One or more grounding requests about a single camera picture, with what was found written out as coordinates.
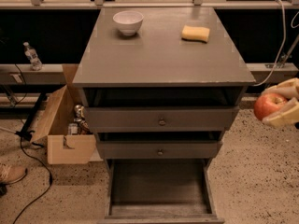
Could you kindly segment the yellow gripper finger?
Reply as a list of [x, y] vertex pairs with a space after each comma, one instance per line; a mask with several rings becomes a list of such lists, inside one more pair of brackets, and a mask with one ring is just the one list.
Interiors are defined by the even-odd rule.
[[267, 93], [276, 93], [287, 99], [299, 99], [299, 78], [291, 78], [280, 82], [277, 85], [271, 86], [263, 91], [263, 94]]
[[279, 111], [263, 118], [262, 123], [271, 127], [295, 125], [299, 122], [299, 101], [292, 98]]

